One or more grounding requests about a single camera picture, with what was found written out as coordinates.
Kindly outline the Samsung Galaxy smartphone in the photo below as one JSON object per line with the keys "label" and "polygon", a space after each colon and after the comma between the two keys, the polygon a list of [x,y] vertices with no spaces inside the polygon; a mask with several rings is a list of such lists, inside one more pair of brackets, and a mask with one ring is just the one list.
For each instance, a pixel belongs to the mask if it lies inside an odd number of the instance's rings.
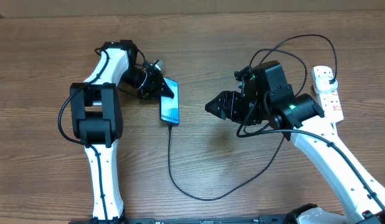
{"label": "Samsung Galaxy smartphone", "polygon": [[161,121],[171,123],[173,125],[179,124],[179,87],[174,80],[164,78],[165,84],[170,88],[174,96],[172,98],[162,96],[159,104],[159,118]]}

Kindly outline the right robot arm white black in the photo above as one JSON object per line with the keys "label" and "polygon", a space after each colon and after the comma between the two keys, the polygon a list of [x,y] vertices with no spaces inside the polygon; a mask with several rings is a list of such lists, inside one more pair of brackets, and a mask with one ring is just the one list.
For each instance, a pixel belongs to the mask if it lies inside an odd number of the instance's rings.
{"label": "right robot arm white black", "polygon": [[371,176],[336,134],[324,110],[308,94],[295,95],[276,60],[235,72],[240,92],[223,91],[205,105],[218,118],[240,126],[268,121],[318,169],[345,215],[307,204],[287,213],[284,223],[385,223],[385,187]]}

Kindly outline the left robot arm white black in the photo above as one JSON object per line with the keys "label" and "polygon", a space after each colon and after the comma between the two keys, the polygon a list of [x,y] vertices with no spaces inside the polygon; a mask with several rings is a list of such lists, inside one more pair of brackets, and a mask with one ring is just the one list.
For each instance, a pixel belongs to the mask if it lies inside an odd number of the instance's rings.
{"label": "left robot arm white black", "polygon": [[82,83],[70,86],[73,140],[84,147],[93,187],[93,213],[89,223],[126,223],[121,198],[117,148],[123,133],[118,86],[124,82],[137,90],[137,97],[159,100],[160,120],[179,124],[179,87],[162,75],[162,62],[137,63],[142,52],[132,40],[105,42],[97,48],[100,61]]}

